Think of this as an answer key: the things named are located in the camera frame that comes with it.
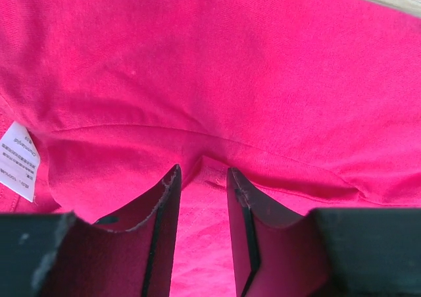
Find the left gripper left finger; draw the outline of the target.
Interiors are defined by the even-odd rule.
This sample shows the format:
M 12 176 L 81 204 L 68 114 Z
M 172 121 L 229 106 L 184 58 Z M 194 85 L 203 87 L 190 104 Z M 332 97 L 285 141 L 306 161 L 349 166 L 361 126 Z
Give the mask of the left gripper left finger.
M 173 166 L 150 190 L 82 224 L 81 271 L 75 296 L 168 296 L 181 196 Z

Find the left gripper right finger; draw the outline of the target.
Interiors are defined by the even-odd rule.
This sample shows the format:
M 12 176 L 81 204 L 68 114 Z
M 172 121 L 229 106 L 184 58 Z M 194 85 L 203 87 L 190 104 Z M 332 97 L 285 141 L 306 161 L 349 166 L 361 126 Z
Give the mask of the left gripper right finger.
M 235 289 L 238 296 L 323 296 L 329 262 L 310 215 L 256 188 L 238 169 L 227 173 Z

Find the red t shirt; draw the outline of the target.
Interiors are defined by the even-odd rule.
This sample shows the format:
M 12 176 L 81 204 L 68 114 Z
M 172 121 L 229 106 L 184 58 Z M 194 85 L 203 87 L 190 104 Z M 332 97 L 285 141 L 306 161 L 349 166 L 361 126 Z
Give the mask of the red t shirt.
M 173 166 L 172 296 L 234 296 L 226 172 L 288 208 L 420 205 L 420 20 L 363 0 L 1 0 L 1 131 L 94 222 Z

